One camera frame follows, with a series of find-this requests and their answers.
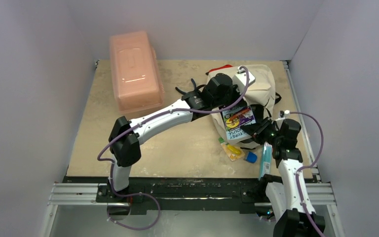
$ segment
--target yellow object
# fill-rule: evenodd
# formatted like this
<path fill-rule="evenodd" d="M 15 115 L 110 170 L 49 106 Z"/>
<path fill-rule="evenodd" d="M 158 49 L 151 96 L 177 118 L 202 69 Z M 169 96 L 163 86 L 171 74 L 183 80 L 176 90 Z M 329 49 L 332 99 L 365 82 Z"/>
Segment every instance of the yellow object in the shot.
<path fill-rule="evenodd" d="M 245 153 L 240 147 L 232 146 L 227 143 L 223 138 L 219 138 L 220 145 L 223 147 L 223 150 L 226 152 L 226 155 L 231 161 L 245 157 Z"/>
<path fill-rule="evenodd" d="M 230 120 L 230 119 L 226 120 L 226 126 L 229 128 L 235 128 L 235 127 L 239 126 L 239 119 L 234 118 L 232 120 Z"/>
<path fill-rule="evenodd" d="M 231 151 L 233 154 L 235 154 L 235 155 L 240 155 L 240 150 L 238 149 L 238 148 L 236 148 L 236 147 L 234 147 L 234 146 L 232 146 L 232 145 L 230 145 L 230 144 L 227 144 L 227 146 L 226 146 L 228 149 L 229 149 L 229 151 Z"/>

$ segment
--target white wall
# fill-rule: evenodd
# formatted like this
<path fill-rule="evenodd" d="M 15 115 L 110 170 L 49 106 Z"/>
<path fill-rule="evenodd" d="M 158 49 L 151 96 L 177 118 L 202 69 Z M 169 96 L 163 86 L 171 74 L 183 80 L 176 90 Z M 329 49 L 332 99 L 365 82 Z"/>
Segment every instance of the white wall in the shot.
<path fill-rule="evenodd" d="M 160 59 L 292 59 L 323 0 L 67 0 L 94 57 L 146 30 Z"/>
<path fill-rule="evenodd" d="M 38 236 L 92 61 L 64 1 L 0 0 L 0 236 Z"/>
<path fill-rule="evenodd" d="M 379 236 L 379 1 L 325 1 L 290 68 L 346 236 Z"/>

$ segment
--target black strap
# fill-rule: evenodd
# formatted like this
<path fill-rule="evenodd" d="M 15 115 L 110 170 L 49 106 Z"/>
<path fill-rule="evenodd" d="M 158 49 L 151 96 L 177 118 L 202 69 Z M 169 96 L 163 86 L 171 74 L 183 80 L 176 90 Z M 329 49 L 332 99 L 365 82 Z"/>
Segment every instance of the black strap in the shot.
<path fill-rule="evenodd" d="M 194 90 L 200 90 L 201 88 L 205 87 L 205 84 L 197 86 L 197 83 L 195 83 L 194 79 L 191 78 L 192 86 L 194 87 Z M 175 87 L 176 91 L 179 92 L 182 95 L 185 95 L 187 92 L 179 89 L 177 86 Z"/>
<path fill-rule="evenodd" d="M 268 112 L 269 117 L 272 117 L 271 112 L 265 107 L 264 107 L 264 109 Z"/>
<path fill-rule="evenodd" d="M 277 96 L 278 96 L 278 98 L 275 98 L 275 104 L 278 104 L 278 102 L 280 102 L 282 99 L 281 95 L 276 92 L 275 97 L 277 97 Z"/>
<path fill-rule="evenodd" d="M 265 107 L 260 104 L 250 105 L 252 109 L 252 113 L 254 114 L 254 118 L 256 121 L 261 121 L 264 118 L 264 109 Z"/>

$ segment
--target black metal base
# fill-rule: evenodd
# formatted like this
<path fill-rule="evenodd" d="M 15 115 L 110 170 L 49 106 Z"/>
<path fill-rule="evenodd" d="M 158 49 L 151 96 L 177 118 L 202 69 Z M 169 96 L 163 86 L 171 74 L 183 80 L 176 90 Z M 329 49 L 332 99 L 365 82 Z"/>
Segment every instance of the black metal base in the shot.
<path fill-rule="evenodd" d="M 325 230 L 325 218 L 312 212 L 311 215 L 316 226 L 321 232 Z M 299 213 L 296 209 L 285 210 L 284 214 L 275 224 L 274 237 L 319 237 L 317 231 L 309 222 L 306 214 Z"/>
<path fill-rule="evenodd" d="M 129 187 L 122 194 L 147 193 L 154 196 L 162 210 L 239 211 L 241 214 L 257 213 L 256 202 L 269 202 L 265 195 L 268 182 L 279 182 L 280 177 L 267 175 L 255 178 L 152 178 L 130 177 Z M 99 183 L 96 202 L 128 202 L 112 193 L 106 177 L 68 177 L 64 183 Z M 156 210 L 148 197 L 134 196 L 132 215 Z"/>

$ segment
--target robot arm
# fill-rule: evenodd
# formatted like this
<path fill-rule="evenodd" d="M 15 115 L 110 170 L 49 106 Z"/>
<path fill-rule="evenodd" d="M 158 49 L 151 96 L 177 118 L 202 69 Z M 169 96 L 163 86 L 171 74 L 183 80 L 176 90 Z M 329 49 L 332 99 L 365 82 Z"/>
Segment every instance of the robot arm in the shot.
<path fill-rule="evenodd" d="M 130 121 L 125 117 L 117 119 L 109 141 L 111 142 L 125 131 L 130 132 L 110 147 L 115 161 L 113 180 L 110 180 L 114 189 L 118 192 L 129 186 L 131 166 L 141 157 L 140 145 L 169 128 L 206 116 L 209 113 L 205 112 L 212 111 L 214 108 L 226 107 L 234 103 L 240 97 L 240 92 L 255 81 L 255 77 L 251 73 L 249 73 L 249 79 L 247 81 L 246 72 L 240 70 L 233 78 L 225 74 L 217 74 L 202 91 L 199 89 L 190 91 L 172 105 L 151 115 Z M 147 118 L 153 116 L 155 118 L 147 121 Z M 295 237 L 300 236 L 299 233 L 305 233 L 301 236 L 314 236 L 315 232 L 305 216 L 305 210 L 300 200 L 301 194 L 295 180 L 296 171 L 303 165 L 301 152 L 296 148 L 297 135 L 301 129 L 300 124 L 292 119 L 285 119 L 281 128 L 276 129 L 271 119 L 265 118 L 259 123 L 241 128 L 251 135 L 255 142 L 263 144 L 266 141 L 273 146 L 272 155 L 277 161 L 277 168 L 284 184 L 268 183 L 265 191 L 278 220 L 274 228 L 274 236 Z M 302 195 L 308 206 L 309 214 L 323 230 L 324 219 L 314 213 L 315 210 L 309 201 L 302 173 L 299 185 L 303 190 Z"/>
<path fill-rule="evenodd" d="M 246 72 L 241 69 L 236 72 L 233 78 L 225 74 L 217 74 L 211 78 L 202 91 L 199 89 L 190 91 L 172 105 L 153 114 L 130 121 L 125 117 L 117 119 L 109 137 L 110 142 L 123 132 L 132 127 L 135 128 L 110 147 L 116 161 L 113 170 L 115 190 L 121 191 L 128 187 L 131 165 L 135 164 L 141 157 L 140 145 L 176 125 L 191 122 L 209 114 L 204 112 L 232 104 L 240 97 L 240 92 L 245 87 L 255 82 L 255 77 L 250 72 L 248 73 L 249 81 L 247 81 Z"/>
<path fill-rule="evenodd" d="M 299 173 L 299 182 L 296 181 L 297 171 L 303 166 L 302 154 L 296 148 L 300 124 L 284 118 L 281 127 L 277 129 L 270 118 L 265 118 L 241 128 L 251 135 L 255 142 L 268 142 L 272 145 L 272 156 L 276 160 L 282 183 L 273 182 L 267 177 L 261 178 L 261 181 L 266 183 L 265 194 L 271 202 L 277 220 L 274 237 L 318 236 L 306 216 L 303 203 L 321 231 L 325 229 L 325 220 L 315 213 L 306 191 L 302 171 Z"/>

